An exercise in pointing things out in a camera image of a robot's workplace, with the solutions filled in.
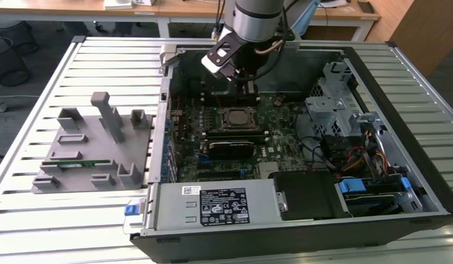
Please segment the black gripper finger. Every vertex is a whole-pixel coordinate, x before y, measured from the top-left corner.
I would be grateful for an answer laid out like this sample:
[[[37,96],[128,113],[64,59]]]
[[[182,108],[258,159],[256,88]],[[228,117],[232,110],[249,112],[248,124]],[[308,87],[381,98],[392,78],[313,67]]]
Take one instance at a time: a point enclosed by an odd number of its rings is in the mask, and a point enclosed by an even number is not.
[[[238,90],[238,104],[241,106],[256,106],[258,103],[260,95],[257,85],[244,85]]]

